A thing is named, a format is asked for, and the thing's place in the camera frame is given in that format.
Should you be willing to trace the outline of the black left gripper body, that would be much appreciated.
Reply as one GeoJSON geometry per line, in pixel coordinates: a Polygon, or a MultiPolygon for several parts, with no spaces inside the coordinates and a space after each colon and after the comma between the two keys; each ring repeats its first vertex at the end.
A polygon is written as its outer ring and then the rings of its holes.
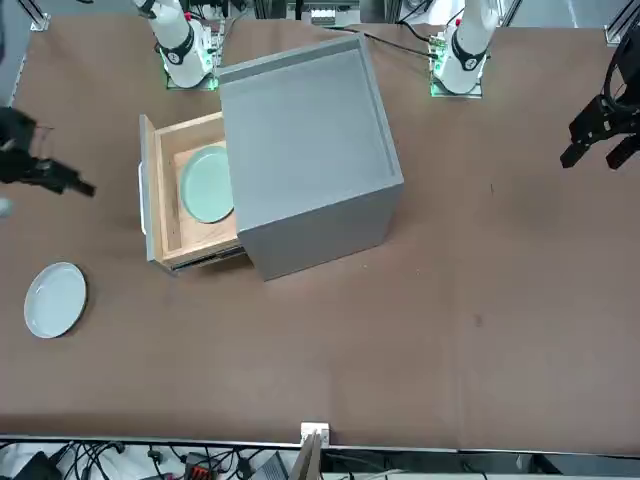
{"type": "Polygon", "coordinates": [[[593,145],[621,134],[639,132],[639,114],[614,108],[596,95],[569,125],[573,144],[593,145]]]}

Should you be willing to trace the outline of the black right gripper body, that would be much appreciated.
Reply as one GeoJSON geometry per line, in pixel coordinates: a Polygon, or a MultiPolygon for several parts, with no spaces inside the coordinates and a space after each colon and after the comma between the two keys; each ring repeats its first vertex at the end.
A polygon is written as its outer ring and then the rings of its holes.
{"type": "Polygon", "coordinates": [[[37,122],[12,107],[1,108],[1,182],[45,186],[40,160],[30,154],[37,122]]]}

